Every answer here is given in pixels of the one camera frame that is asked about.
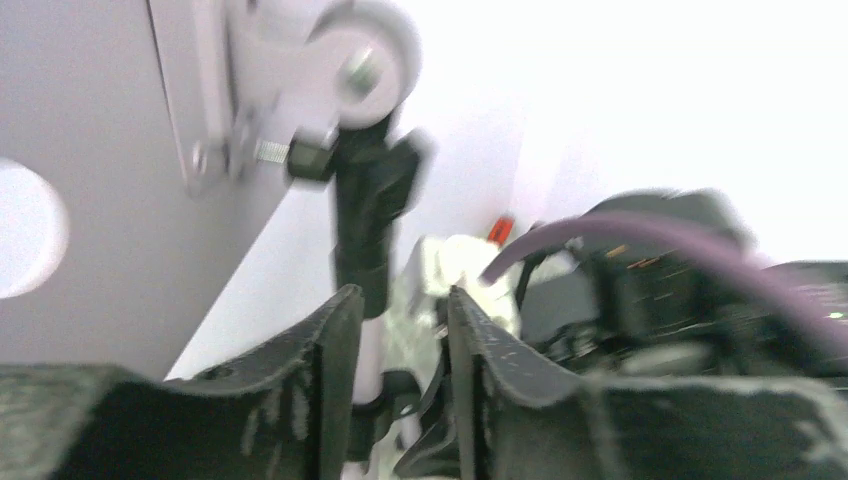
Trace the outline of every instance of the white wall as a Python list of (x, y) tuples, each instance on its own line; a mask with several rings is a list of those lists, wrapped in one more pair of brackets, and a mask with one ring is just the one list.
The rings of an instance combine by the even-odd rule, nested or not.
[(848, 4), (559, 8), (538, 67), (561, 73), (537, 121), (565, 117), (576, 141), (545, 218), (631, 188), (718, 187), (773, 260), (848, 258)]
[[(401, 262), (421, 235), (479, 233), (507, 208), (526, 226), (657, 186), (724, 190), (776, 260), (848, 258), (844, 2), (397, 3), (425, 47), (401, 129), (439, 146)], [(326, 299), (331, 235), (326, 193), (291, 193), (172, 375)]]

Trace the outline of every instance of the white plastic part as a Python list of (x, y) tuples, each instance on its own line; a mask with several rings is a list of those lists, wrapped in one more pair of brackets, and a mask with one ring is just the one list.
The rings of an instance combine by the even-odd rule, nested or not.
[(195, 152), (226, 143), (233, 127), (224, 0), (148, 3), (183, 181), (197, 196), (224, 165), (198, 174)]
[(378, 478), (380, 478), (380, 458), (377, 449), (374, 449), (367, 463), (345, 463), (340, 480), (378, 480)]
[(491, 286), (477, 278), (500, 251), (497, 244), (468, 235), (455, 235), (447, 239), (423, 237), (413, 249), (410, 261), (403, 272), (409, 304), (407, 311), (416, 318), (429, 319), (435, 326), (435, 317), (421, 315), (434, 308), (435, 301), (447, 296), (453, 285), (462, 287), (494, 322), (513, 335), (518, 335), (521, 320), (512, 296), (507, 276)]
[(0, 299), (44, 284), (65, 255), (68, 234), (58, 192), (37, 173), (0, 157)]
[(255, 14), (261, 22), (265, 36), (303, 44), (329, 8), (349, 2), (350, 0), (255, 0)]
[(421, 438), (421, 420), (418, 414), (400, 420), (400, 439), (404, 448), (410, 448)]
[[(293, 107), (295, 110), (286, 113), (290, 122), (286, 130), (292, 134), (305, 121), (362, 128), (385, 118), (411, 90), (417, 74), (409, 71), (407, 57), (414, 53), (407, 54), (406, 47), (381, 24), (357, 15), (338, 15), (334, 20), (321, 21), (320, 31), (304, 38), (302, 31), (291, 35), (282, 32), (291, 29), (290, 24), (297, 20), (292, 20), (291, 15), (310, 17), (315, 10), (286, 14), (289, 17), (278, 12), (283, 26), (275, 29), (269, 20), (274, 14), (266, 15), (268, 12), (261, 8), (266, 7), (254, 12), (234, 11), (230, 22), (233, 83), (239, 108), (277, 105), (287, 109), (287, 103), (294, 102), (311, 105), (326, 116), (319, 119), (311, 114), (313, 118), (302, 121), (300, 116), (308, 109)], [(309, 25), (313, 20), (310, 17), (297, 22)], [(350, 95), (345, 76), (363, 52), (367, 52), (369, 65), (377, 72), (376, 81), (364, 96)], [(275, 139), (283, 144), (289, 140)]]

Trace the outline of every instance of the purple cable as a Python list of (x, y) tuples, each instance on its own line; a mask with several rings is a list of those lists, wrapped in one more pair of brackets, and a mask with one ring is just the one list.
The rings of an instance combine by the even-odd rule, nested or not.
[(592, 213), (559, 220), (507, 245), (480, 278), (492, 284), (526, 256), (583, 235), (609, 235), (673, 250), (704, 272), (772, 307), (798, 332), (832, 354), (833, 361), (848, 367), (848, 329), (827, 318), (830, 312), (825, 306), (805, 295), (793, 277), (751, 265), (724, 238), (692, 222), (633, 212)]

